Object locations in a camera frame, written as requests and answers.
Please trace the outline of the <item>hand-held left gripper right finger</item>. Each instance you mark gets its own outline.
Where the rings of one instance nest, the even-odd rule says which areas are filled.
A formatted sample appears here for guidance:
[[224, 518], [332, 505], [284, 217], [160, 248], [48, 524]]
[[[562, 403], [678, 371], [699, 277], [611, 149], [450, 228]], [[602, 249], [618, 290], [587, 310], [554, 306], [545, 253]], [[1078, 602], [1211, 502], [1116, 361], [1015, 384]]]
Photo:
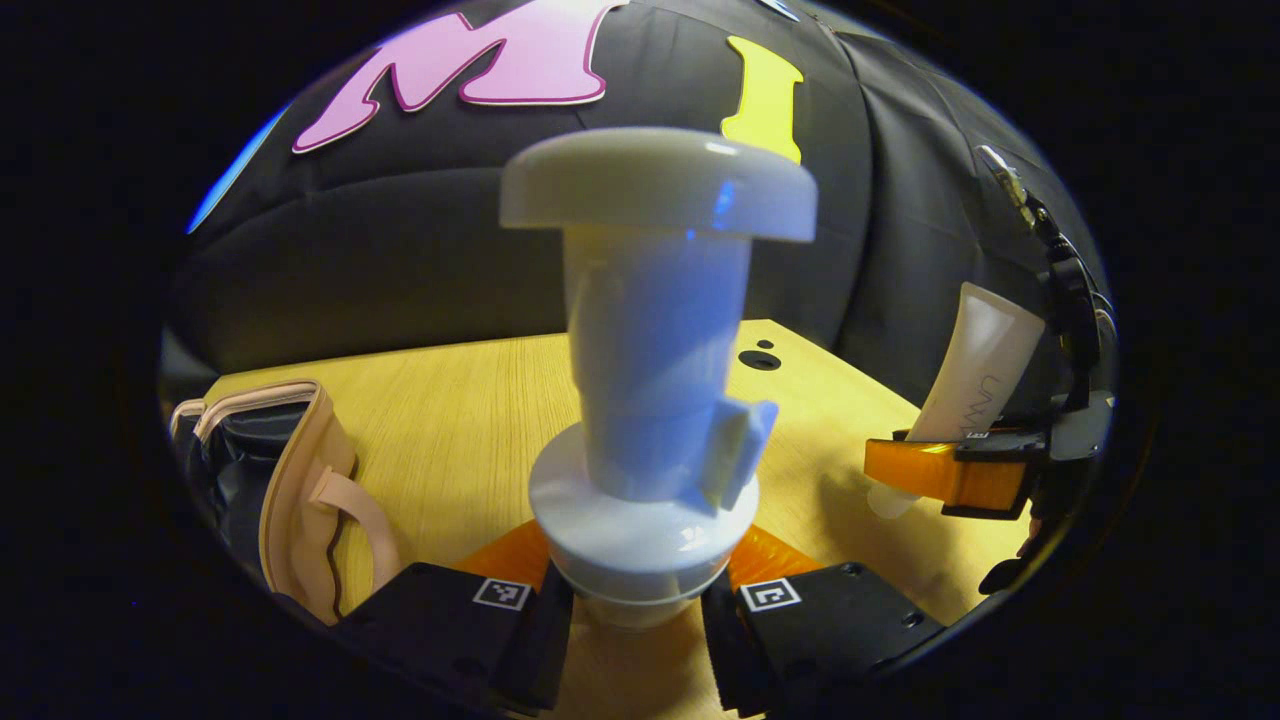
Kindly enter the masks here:
[[863, 719], [945, 625], [864, 562], [818, 564], [750, 527], [700, 598], [719, 703], [740, 717]]

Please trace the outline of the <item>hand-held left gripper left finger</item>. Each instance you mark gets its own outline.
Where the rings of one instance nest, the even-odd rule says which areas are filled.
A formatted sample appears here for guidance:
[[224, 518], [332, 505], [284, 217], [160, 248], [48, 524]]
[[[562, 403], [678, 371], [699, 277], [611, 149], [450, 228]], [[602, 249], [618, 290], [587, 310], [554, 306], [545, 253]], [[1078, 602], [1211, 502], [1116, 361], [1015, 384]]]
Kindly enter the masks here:
[[335, 625], [380, 669], [471, 714], [556, 707], [573, 591], [535, 521], [454, 568], [412, 562]]

